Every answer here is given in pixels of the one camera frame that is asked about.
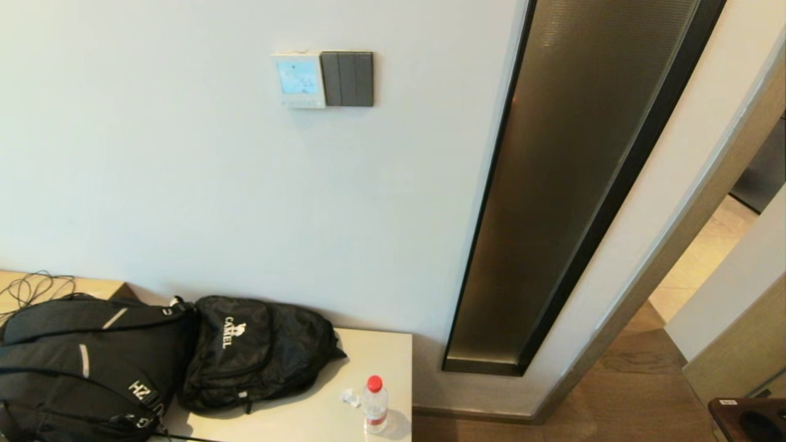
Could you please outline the clear water bottle red cap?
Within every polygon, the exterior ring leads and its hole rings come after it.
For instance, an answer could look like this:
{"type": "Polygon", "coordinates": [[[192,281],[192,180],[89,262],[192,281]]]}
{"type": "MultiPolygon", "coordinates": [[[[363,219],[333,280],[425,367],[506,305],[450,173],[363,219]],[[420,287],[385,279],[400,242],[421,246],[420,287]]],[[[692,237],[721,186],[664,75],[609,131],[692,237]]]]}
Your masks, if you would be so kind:
{"type": "Polygon", "coordinates": [[[366,433],[382,433],[387,425],[389,393],[381,376],[371,375],[361,394],[366,433]]]}

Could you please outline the white wall thermostat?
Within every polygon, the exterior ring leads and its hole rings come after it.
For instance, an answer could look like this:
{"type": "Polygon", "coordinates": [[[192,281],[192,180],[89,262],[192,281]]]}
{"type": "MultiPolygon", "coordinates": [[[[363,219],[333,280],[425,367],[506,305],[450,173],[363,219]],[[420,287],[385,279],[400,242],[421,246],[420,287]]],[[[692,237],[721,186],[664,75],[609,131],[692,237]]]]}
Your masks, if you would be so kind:
{"type": "Polygon", "coordinates": [[[325,109],[322,61],[317,52],[274,53],[281,104],[289,109],[325,109]]]}

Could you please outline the grey wall light switch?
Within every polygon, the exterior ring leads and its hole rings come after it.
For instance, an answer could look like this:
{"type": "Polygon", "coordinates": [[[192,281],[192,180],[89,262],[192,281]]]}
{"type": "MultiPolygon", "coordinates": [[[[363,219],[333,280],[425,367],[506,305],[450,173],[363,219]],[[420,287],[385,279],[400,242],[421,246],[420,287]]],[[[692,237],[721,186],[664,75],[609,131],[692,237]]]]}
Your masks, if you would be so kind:
{"type": "Polygon", "coordinates": [[[325,105],[371,108],[375,104],[373,52],[322,52],[325,105]]]}

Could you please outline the light wooden cabinet side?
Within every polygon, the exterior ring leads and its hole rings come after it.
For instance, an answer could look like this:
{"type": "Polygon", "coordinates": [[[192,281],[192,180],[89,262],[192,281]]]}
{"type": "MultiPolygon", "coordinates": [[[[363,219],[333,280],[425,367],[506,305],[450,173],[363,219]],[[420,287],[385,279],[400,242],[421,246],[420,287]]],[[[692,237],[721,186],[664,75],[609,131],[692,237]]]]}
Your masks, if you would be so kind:
{"type": "Polygon", "coordinates": [[[696,396],[786,399],[786,279],[779,279],[683,370],[696,396]]]}

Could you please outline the taupe door frame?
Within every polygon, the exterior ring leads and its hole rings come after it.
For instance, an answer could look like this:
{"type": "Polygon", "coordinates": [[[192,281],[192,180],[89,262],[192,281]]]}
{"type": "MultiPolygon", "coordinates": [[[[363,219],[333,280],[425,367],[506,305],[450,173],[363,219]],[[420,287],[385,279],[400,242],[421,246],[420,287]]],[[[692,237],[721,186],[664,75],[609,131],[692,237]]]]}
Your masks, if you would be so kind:
{"type": "Polygon", "coordinates": [[[718,209],[725,196],[745,168],[758,153],[777,120],[786,109],[786,47],[778,48],[774,61],[756,83],[752,97],[745,104],[731,133],[720,145],[709,171],[690,194],[690,199],[677,213],[676,221],[666,230],[656,251],[638,271],[631,287],[626,289],[611,314],[579,353],[556,387],[545,398],[527,424],[542,425],[567,400],[584,375],[629,324],[655,288],[662,282],[693,239],[718,209]]]}

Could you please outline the black backpack with HZ print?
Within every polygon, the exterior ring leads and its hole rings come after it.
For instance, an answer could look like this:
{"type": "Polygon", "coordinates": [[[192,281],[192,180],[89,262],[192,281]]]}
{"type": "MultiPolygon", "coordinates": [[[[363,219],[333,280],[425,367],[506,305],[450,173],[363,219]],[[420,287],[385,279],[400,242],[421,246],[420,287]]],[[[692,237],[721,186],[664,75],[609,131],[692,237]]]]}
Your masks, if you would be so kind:
{"type": "Polygon", "coordinates": [[[199,314],[84,293],[0,325],[0,440],[148,442],[182,387],[199,314]]]}

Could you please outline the black Camel backpack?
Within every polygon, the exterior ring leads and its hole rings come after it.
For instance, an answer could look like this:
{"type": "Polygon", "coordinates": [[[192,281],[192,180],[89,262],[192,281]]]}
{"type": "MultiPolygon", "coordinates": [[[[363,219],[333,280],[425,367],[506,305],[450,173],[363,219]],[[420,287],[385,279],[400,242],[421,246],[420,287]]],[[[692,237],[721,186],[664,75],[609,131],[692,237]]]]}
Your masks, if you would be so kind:
{"type": "Polygon", "coordinates": [[[301,306],[253,298],[197,300],[199,334],[180,405],[211,414],[302,394],[345,359],[331,322],[301,306]]]}

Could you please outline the dark grey cabinet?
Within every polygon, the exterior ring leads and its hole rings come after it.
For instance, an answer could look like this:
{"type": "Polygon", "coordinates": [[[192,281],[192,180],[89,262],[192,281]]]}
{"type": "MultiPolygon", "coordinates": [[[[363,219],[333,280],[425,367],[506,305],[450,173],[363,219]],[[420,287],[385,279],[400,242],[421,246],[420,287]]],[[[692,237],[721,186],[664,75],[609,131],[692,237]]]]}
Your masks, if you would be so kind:
{"type": "Polygon", "coordinates": [[[730,191],[736,201],[758,214],[786,184],[786,113],[761,144],[730,191]]]}

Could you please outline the light wooden desk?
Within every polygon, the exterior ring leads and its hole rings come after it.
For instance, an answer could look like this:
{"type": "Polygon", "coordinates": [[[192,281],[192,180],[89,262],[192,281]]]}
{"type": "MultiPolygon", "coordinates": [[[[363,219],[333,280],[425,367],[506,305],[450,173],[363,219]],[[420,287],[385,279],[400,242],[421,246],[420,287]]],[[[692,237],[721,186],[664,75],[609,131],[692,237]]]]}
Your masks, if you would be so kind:
{"type": "Polygon", "coordinates": [[[4,325],[20,309],[75,293],[106,300],[138,298],[123,281],[81,279],[48,271],[20,273],[0,269],[0,325],[4,325]]]}

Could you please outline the brown skirting board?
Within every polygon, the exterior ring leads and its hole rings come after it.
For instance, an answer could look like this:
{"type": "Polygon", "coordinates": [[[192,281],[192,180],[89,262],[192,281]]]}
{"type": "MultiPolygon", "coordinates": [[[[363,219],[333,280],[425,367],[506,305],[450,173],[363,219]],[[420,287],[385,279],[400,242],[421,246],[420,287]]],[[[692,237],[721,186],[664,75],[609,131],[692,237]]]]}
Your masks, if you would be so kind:
{"type": "Polygon", "coordinates": [[[480,422],[495,422],[511,425],[540,425],[538,419],[529,415],[485,413],[479,411],[466,411],[465,409],[425,408],[413,406],[413,414],[425,417],[439,417],[440,419],[459,419],[480,422]]]}

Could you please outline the beige cabinet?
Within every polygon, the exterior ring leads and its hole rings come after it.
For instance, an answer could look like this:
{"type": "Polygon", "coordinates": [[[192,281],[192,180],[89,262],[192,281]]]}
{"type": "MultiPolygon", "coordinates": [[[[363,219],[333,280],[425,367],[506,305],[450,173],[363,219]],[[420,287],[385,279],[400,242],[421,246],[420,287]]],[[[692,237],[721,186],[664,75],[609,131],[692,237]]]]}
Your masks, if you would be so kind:
{"type": "Polygon", "coordinates": [[[346,358],[320,372],[307,392],[227,413],[196,415],[173,405],[166,414],[168,435],[149,442],[412,442],[412,336],[338,329],[346,358]],[[348,389],[361,392],[371,375],[389,393],[388,423],[366,433],[361,408],[345,403],[348,389]]]}

